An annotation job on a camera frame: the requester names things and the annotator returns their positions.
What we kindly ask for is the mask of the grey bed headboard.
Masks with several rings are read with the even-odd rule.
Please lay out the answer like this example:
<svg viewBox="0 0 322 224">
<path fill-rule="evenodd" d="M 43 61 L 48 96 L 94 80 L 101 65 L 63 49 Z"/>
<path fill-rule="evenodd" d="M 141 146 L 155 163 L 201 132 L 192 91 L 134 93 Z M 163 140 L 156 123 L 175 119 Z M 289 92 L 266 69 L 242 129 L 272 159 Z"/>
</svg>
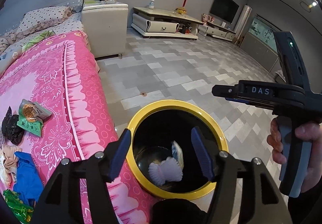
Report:
<svg viewBox="0 0 322 224">
<path fill-rule="evenodd" d="M 19 0 L 18 2 L 1 9 L 1 34 L 18 27 L 24 14 L 31 10 L 52 6 L 81 7 L 83 1 L 84 0 Z"/>
</svg>

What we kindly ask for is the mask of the white foam fruit net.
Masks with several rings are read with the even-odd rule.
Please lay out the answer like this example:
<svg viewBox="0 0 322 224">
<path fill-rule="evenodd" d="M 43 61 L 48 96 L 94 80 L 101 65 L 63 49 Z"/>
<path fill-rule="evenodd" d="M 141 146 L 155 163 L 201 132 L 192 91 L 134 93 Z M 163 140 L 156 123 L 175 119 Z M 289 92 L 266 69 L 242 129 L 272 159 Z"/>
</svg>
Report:
<svg viewBox="0 0 322 224">
<path fill-rule="evenodd" d="M 166 182 L 180 182 L 183 177 L 181 166 L 175 158 L 167 157 L 161 163 L 150 163 L 149 177 L 154 184 L 162 186 Z"/>
</svg>

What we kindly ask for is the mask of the pink floral bedspread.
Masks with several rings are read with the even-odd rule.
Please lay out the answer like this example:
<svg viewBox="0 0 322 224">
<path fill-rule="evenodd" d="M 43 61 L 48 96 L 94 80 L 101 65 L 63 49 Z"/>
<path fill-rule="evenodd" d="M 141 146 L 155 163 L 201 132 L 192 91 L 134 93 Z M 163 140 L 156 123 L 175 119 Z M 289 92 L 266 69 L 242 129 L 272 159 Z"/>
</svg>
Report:
<svg viewBox="0 0 322 224">
<path fill-rule="evenodd" d="M 44 121 L 41 137 L 25 131 L 18 145 L 31 155 L 44 188 L 64 158 L 86 160 L 121 136 L 115 132 L 96 61 L 81 31 L 46 38 L 7 69 L 1 78 L 1 127 L 9 107 L 13 115 L 19 115 L 22 99 L 52 112 Z M 156 199 L 135 179 L 127 155 L 119 176 L 107 189 L 118 223 L 150 222 Z M 4 190 L 7 188 L 1 182 L 1 223 L 7 221 L 5 214 L 19 223 L 4 200 Z M 83 206 L 84 223 L 93 223 L 86 199 Z"/>
</svg>

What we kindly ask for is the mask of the wall mounted television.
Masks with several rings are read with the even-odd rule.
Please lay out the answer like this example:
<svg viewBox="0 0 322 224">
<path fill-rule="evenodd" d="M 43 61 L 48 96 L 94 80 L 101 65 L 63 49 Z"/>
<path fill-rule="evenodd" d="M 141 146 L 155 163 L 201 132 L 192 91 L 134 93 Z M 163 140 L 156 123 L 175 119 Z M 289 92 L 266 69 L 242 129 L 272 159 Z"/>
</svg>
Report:
<svg viewBox="0 0 322 224">
<path fill-rule="evenodd" d="M 215 15 L 228 23 L 232 23 L 238 8 L 239 5 L 233 0 L 213 0 L 210 14 Z"/>
</svg>

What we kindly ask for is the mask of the yellow toy on cabinet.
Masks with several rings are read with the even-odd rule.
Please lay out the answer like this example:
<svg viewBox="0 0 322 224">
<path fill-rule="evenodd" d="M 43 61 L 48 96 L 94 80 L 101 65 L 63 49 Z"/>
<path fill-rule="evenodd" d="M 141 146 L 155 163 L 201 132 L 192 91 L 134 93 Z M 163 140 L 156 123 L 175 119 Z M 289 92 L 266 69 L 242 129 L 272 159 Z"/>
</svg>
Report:
<svg viewBox="0 0 322 224">
<path fill-rule="evenodd" d="M 175 11 L 177 14 L 187 14 L 187 10 L 184 7 L 178 7 Z"/>
</svg>

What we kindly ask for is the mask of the blue crumpled cloth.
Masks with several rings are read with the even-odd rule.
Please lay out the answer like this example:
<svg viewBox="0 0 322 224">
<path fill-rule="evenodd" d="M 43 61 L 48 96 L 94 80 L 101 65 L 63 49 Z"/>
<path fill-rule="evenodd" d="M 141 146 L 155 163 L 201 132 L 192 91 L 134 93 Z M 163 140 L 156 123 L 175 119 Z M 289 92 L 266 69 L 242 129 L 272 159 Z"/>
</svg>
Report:
<svg viewBox="0 0 322 224">
<path fill-rule="evenodd" d="M 17 182 L 13 189 L 19 194 L 19 198 L 24 204 L 34 207 L 44 189 L 38 170 L 29 153 L 15 152 L 18 158 L 16 171 Z"/>
</svg>

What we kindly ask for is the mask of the green shiny chip bag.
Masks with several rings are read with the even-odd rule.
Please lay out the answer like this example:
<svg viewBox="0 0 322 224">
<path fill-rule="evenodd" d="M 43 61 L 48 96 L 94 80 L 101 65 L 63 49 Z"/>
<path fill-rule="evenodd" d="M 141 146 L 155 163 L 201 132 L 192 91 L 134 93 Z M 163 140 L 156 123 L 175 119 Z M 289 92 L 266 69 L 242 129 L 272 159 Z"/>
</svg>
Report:
<svg viewBox="0 0 322 224">
<path fill-rule="evenodd" d="M 34 208 L 24 204 L 24 202 L 19 198 L 19 195 L 19 193 L 9 189 L 3 191 L 4 200 L 7 206 L 11 209 L 20 223 L 31 223 Z"/>
</svg>

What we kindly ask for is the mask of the polka dot bed sheet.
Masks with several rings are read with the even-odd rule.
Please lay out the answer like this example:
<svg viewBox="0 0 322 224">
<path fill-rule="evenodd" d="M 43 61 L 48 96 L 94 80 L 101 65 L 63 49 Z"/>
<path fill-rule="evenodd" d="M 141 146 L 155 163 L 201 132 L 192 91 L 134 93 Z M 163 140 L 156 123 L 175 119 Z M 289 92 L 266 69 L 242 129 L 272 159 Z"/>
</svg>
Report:
<svg viewBox="0 0 322 224">
<path fill-rule="evenodd" d="M 67 20 L 63 21 L 62 23 L 60 23 L 56 26 L 52 26 L 52 27 L 46 28 L 42 31 L 31 33 L 27 36 L 23 36 L 21 39 L 16 39 L 15 43 L 17 43 L 20 46 L 23 46 L 27 42 L 32 40 L 34 37 L 36 37 L 44 32 L 47 32 L 47 31 L 52 31 L 55 33 L 55 35 L 64 34 L 64 33 L 68 33 L 71 31 L 84 32 L 85 29 L 84 29 L 84 26 L 81 22 L 81 13 L 72 14 Z"/>
</svg>

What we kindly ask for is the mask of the beige crumpled cloth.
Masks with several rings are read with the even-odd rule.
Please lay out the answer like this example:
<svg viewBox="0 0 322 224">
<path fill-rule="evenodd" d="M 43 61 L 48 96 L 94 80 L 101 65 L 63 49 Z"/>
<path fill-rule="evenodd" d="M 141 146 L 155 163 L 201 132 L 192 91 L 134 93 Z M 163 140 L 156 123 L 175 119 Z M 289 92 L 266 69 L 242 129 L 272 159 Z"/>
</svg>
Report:
<svg viewBox="0 0 322 224">
<path fill-rule="evenodd" d="M 1 182 L 7 189 L 17 182 L 16 172 L 19 159 L 15 152 L 21 151 L 22 149 L 18 146 L 6 144 L 1 146 Z"/>
</svg>

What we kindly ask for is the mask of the polka dot pillow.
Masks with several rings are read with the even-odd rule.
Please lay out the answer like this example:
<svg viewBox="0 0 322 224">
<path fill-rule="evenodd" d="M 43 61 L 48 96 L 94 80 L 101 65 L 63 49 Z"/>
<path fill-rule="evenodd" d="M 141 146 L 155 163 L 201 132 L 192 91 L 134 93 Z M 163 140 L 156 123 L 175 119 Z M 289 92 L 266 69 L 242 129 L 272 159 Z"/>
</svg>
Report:
<svg viewBox="0 0 322 224">
<path fill-rule="evenodd" d="M 72 10 L 72 7 L 54 6 L 29 11 L 16 29 L 16 37 L 23 38 L 31 33 L 61 24 L 71 16 Z"/>
</svg>

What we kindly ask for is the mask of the honeysuckle pomelo snack wrapper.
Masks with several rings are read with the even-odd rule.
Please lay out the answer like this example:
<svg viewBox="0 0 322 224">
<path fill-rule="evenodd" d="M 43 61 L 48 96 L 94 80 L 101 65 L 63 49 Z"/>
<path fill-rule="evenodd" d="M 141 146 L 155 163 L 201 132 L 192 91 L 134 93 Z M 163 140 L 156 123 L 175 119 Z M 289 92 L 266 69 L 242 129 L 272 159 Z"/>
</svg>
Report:
<svg viewBox="0 0 322 224">
<path fill-rule="evenodd" d="M 184 168 L 184 160 L 183 160 L 183 152 L 181 147 L 176 141 L 172 142 L 172 156 L 174 159 L 177 160 L 178 164 L 180 165 L 181 169 Z"/>
</svg>

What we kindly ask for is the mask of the white bedside cabinet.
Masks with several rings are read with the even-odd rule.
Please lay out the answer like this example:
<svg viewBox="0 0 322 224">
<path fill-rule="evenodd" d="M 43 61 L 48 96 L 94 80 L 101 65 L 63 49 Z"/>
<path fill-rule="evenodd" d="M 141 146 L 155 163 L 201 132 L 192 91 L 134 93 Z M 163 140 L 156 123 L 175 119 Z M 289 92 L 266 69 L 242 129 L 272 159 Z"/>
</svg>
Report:
<svg viewBox="0 0 322 224">
<path fill-rule="evenodd" d="M 94 57 L 122 55 L 127 36 L 128 5 L 121 2 L 84 3 L 81 22 Z"/>
</svg>

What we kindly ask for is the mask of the grey patterned quilt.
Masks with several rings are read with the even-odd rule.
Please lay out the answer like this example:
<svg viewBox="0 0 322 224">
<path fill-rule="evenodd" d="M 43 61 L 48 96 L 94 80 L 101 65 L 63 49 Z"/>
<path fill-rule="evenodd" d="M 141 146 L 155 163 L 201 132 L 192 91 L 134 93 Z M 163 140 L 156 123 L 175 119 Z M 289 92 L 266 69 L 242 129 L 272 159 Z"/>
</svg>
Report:
<svg viewBox="0 0 322 224">
<path fill-rule="evenodd" d="M 27 50 L 46 38 L 52 37 L 55 35 L 54 31 L 45 31 L 28 42 L 14 44 L 8 46 L 3 53 L 1 54 L 1 77 L 4 75 L 5 71 Z"/>
</svg>

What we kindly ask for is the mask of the small white jar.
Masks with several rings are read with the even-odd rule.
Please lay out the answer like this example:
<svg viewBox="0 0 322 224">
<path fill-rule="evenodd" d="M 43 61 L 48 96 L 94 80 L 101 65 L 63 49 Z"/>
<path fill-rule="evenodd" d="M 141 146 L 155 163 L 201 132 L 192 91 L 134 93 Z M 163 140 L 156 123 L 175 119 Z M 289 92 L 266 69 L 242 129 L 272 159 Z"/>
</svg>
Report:
<svg viewBox="0 0 322 224">
<path fill-rule="evenodd" d="M 154 1 L 154 0 L 151 0 L 151 1 L 149 2 L 148 8 L 149 8 L 149 9 L 154 9 L 154 4 L 155 4 L 155 1 Z"/>
</svg>

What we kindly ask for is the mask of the yellow rim trash bin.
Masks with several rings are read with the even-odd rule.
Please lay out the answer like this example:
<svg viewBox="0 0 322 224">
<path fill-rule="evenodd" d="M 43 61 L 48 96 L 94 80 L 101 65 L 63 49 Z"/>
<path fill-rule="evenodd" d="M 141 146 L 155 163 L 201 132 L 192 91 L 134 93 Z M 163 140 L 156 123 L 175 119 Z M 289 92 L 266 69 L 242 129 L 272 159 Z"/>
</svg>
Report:
<svg viewBox="0 0 322 224">
<path fill-rule="evenodd" d="M 130 120 L 127 163 L 137 182 L 159 198 L 195 200 L 216 187 L 204 177 L 191 141 L 194 128 L 217 149 L 228 150 L 218 123 L 204 110 L 181 100 L 160 100 Z"/>
</svg>

